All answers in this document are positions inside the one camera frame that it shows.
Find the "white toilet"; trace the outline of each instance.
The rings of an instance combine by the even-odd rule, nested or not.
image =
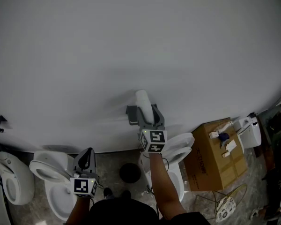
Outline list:
[[[261,133],[256,117],[245,117],[237,120],[233,124],[237,136],[244,152],[247,148],[261,145]]]
[[[181,176],[181,171],[179,169],[178,163],[181,162],[190,152],[191,147],[194,143],[195,139],[191,133],[180,134],[176,137],[173,137],[167,142],[167,150],[162,151],[162,155],[169,162],[168,163],[164,159],[163,162],[165,164],[166,169],[168,169],[168,174],[170,179],[172,180],[178,196],[179,200],[182,201],[184,196],[184,183]],[[151,170],[150,170],[150,159],[147,158],[148,154],[142,152],[139,158],[139,167],[142,168],[141,171],[146,177],[148,187],[152,188],[151,181]]]
[[[54,214],[66,221],[76,204],[71,192],[74,158],[63,152],[37,151],[30,162],[30,170],[45,182],[46,195]]]
[[[0,152],[0,175],[4,193],[12,204],[24,205],[33,199],[33,174],[16,156]]]

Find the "gray floor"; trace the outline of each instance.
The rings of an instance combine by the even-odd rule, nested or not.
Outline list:
[[[237,206],[236,211],[222,224],[263,224],[264,222],[258,218],[250,221],[248,218],[251,211],[256,207],[263,207],[267,204],[266,182],[261,181],[266,174],[265,162],[263,157],[255,158],[253,149],[245,151],[245,157],[248,163],[248,171],[237,182],[229,186],[223,193],[228,193],[240,184],[246,183],[248,190]],[[132,198],[148,204],[155,209],[156,202],[152,194],[145,192],[144,179],[140,179],[134,184],[124,183],[119,177],[119,169],[125,163],[137,163],[139,151],[125,151],[110,154],[99,154],[97,157],[98,173],[100,183],[105,187],[110,187],[115,196],[128,189],[132,193]],[[29,162],[31,157],[22,157],[21,159]],[[184,208],[191,212],[193,211],[193,203],[196,195],[202,195],[213,198],[211,192],[191,192],[187,181],[184,163],[179,164],[182,177],[184,179],[185,194],[182,201]],[[64,223],[59,220],[51,211],[44,189],[44,181],[35,178],[36,191],[32,202],[24,206],[15,206],[10,204],[10,210],[15,225],[57,225]],[[103,191],[97,190],[94,201],[102,200]],[[200,211],[206,218],[213,217],[214,203],[198,199],[196,202],[196,210]],[[209,220],[210,224],[215,224],[215,220]]]

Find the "black shirt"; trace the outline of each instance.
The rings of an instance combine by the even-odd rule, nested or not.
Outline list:
[[[208,225],[207,220],[199,212],[184,213],[175,216],[171,221],[159,220],[155,210],[150,206],[134,199],[115,198],[95,203],[85,219],[83,225],[93,222],[191,222],[191,224]]]

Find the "forearm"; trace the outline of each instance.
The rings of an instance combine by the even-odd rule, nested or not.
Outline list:
[[[160,154],[150,154],[150,168],[155,199],[162,215],[166,219],[172,219],[175,215],[186,213]]]
[[[89,213],[89,198],[81,198],[78,197],[77,202],[66,222],[69,225],[78,225],[80,224],[84,218]]]

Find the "cardboard box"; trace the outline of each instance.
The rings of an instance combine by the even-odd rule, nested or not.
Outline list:
[[[220,148],[220,139],[209,138],[209,133],[228,121],[231,121],[230,118],[205,123],[192,132],[195,142],[191,153],[184,159],[192,191],[222,190],[247,171],[247,163],[233,126],[225,131],[230,137],[228,143],[234,140],[237,145],[230,156],[222,157],[226,145]]]

